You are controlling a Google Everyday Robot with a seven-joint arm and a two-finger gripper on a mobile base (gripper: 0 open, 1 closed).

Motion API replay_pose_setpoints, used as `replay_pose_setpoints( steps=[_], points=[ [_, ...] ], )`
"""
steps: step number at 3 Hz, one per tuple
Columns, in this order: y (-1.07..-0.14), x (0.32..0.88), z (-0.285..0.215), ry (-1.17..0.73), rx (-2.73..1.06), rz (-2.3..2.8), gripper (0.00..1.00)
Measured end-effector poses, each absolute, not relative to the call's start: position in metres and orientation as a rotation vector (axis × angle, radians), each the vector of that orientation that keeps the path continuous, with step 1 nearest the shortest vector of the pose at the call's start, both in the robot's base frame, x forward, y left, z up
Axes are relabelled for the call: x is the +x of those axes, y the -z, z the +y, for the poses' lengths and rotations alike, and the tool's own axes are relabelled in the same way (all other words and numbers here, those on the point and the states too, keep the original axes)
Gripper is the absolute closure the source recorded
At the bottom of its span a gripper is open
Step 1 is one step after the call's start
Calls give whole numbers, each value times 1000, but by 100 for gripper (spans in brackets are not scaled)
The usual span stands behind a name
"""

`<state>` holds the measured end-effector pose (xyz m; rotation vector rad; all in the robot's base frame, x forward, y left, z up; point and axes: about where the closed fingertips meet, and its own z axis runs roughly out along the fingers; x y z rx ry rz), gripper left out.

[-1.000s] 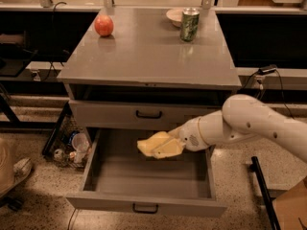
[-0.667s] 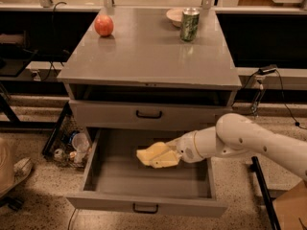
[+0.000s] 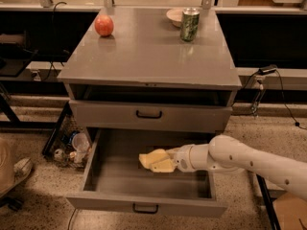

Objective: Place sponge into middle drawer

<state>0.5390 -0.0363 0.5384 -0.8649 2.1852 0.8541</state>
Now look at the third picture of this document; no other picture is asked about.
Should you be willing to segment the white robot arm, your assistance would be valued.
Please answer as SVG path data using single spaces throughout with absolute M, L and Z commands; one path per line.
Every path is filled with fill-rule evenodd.
M 244 143 L 218 135 L 208 144 L 156 149 L 143 164 L 154 173 L 210 171 L 234 172 L 244 169 L 304 200 L 307 199 L 307 163 L 253 149 Z

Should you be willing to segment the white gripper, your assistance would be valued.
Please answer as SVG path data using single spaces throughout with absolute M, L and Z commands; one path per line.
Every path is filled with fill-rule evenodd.
M 191 148 L 191 145 L 184 145 L 180 148 L 166 149 L 168 154 L 174 155 L 177 169 L 183 173 L 192 173 L 194 171 L 190 161 Z M 154 173 L 172 173 L 176 169 L 176 166 L 171 159 L 165 159 L 153 162 L 150 165 L 150 170 Z

